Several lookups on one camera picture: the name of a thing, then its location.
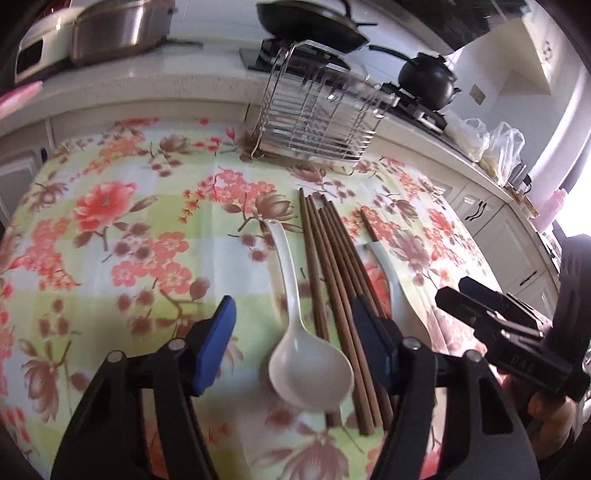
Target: metal utensil holder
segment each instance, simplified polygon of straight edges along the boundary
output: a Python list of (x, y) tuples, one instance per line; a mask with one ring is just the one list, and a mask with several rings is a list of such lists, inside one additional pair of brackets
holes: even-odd
[(333, 63), (296, 50), (342, 55), (304, 41), (283, 48), (274, 60), (251, 139), (257, 150), (303, 161), (355, 168), (376, 133), (385, 111), (398, 97), (379, 84)]

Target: frying pan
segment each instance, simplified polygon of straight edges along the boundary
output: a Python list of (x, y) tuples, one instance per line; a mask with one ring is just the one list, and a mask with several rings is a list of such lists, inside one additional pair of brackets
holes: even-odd
[(368, 42), (358, 27), (377, 24), (354, 22), (351, 19), (351, 5), (347, 0), (340, 2), (345, 6), (344, 15), (303, 0), (259, 3), (256, 12), (263, 28), (277, 38), (313, 40), (342, 53), (349, 53)]

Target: pink object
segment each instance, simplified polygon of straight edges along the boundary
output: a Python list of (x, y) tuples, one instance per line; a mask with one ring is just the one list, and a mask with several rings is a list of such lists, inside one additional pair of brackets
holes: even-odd
[(566, 190), (556, 190), (552, 196), (546, 200), (540, 209), (540, 216), (534, 218), (531, 223), (537, 231), (544, 232), (554, 221), (556, 215), (564, 205), (564, 198), (566, 197)]
[(43, 88), (43, 82), (37, 81), (18, 87), (0, 97), (0, 119), (23, 107), (31, 98)]

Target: silver pot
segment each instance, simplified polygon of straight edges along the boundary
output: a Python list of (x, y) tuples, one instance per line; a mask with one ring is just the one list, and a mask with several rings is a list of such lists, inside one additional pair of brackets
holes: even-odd
[(174, 0), (103, 0), (74, 22), (70, 58), (76, 65), (121, 59), (166, 39)]

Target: wall outlet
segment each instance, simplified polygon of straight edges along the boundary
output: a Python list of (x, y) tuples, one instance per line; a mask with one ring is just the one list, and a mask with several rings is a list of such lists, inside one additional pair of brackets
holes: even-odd
[(474, 98), (478, 105), (482, 105), (482, 102), (484, 102), (484, 99), (486, 98), (484, 92), (480, 90), (476, 84), (472, 86), (472, 89), (470, 90), (470, 96)]

